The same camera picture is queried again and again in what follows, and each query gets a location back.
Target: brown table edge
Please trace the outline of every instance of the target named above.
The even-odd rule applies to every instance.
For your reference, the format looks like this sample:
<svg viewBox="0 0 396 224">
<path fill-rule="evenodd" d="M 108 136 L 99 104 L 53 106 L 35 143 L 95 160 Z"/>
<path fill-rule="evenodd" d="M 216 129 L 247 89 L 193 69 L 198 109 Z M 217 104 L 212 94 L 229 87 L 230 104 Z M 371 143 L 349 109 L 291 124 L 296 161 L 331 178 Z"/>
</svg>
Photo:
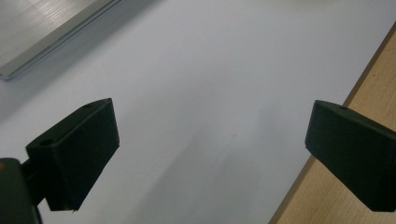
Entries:
<svg viewBox="0 0 396 224">
<path fill-rule="evenodd" d="M 390 38 L 396 33 L 396 22 L 393 23 L 392 27 L 390 28 L 388 34 L 385 36 L 384 40 L 382 41 L 381 45 L 378 47 L 376 50 L 373 58 L 370 60 L 370 62 L 367 64 L 366 68 L 362 72 L 361 76 L 359 77 L 358 81 L 356 82 L 355 86 L 353 87 L 352 91 L 349 93 L 348 97 L 344 101 L 343 105 L 344 106 L 349 106 L 350 102 L 352 99 L 355 97 L 356 93 L 358 92 L 359 88 L 361 87 L 361 84 L 364 82 L 364 80 L 367 78 L 367 75 L 370 73 L 372 70 L 374 64 L 376 63 L 379 55 L 381 52 L 384 50 L 385 46 L 388 44 Z M 308 174 L 310 171 L 312 164 L 314 163 L 316 159 L 313 156 L 310 156 L 306 164 L 304 165 L 302 171 L 299 173 L 297 176 L 296 180 L 294 181 L 293 185 L 291 186 L 290 190 L 286 194 L 285 198 L 283 199 L 282 203 L 280 206 L 276 209 L 276 212 L 274 213 L 273 217 L 270 220 L 270 224 L 275 224 L 277 223 L 280 218 L 282 217 L 284 211 L 289 205 L 289 202 L 291 201 L 292 197 L 294 196 L 295 192 L 297 189 L 300 187 L 301 183 L 303 182 L 305 176 Z"/>
</svg>

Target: wood surface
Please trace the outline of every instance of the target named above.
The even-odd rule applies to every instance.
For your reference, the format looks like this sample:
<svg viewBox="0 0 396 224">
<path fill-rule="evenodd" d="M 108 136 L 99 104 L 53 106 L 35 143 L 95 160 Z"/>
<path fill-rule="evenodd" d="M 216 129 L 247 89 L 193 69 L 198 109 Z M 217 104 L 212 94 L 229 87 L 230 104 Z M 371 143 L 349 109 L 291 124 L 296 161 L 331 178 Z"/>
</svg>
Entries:
<svg viewBox="0 0 396 224">
<path fill-rule="evenodd" d="M 344 105 L 396 131 L 396 23 Z M 309 158 L 270 223 L 396 223 L 370 211 L 327 168 Z"/>
</svg>

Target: light brown wood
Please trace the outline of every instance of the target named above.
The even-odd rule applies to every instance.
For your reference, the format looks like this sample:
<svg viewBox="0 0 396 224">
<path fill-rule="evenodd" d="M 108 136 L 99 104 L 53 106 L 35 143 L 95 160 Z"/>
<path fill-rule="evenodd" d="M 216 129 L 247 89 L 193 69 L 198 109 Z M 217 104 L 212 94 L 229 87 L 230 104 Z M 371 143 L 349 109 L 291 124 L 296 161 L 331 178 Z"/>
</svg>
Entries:
<svg viewBox="0 0 396 224">
<path fill-rule="evenodd" d="M 396 131 L 396 23 L 344 105 Z M 310 158 L 270 223 L 396 223 L 375 213 Z"/>
</svg>

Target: laptop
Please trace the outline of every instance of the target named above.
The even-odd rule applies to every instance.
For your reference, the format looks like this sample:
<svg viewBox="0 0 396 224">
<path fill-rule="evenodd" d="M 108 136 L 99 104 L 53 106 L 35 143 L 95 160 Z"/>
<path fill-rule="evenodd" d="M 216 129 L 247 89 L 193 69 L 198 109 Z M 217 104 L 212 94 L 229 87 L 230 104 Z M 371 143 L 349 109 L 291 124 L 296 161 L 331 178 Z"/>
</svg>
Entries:
<svg viewBox="0 0 396 224">
<path fill-rule="evenodd" d="M 0 1 L 0 78 L 15 77 L 119 1 Z"/>
</svg>

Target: white table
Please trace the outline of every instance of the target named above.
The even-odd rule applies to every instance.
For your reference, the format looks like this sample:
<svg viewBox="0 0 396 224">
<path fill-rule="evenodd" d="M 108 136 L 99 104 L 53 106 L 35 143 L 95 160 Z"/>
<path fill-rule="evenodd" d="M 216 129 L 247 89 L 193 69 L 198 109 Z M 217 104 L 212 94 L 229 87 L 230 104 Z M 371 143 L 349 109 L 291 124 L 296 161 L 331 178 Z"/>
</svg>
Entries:
<svg viewBox="0 0 396 224">
<path fill-rule="evenodd" d="M 121 1 L 0 83 L 0 155 L 112 97 L 120 148 L 80 211 L 45 223 L 266 223 L 308 157 L 315 99 L 341 104 L 396 2 Z"/>
</svg>

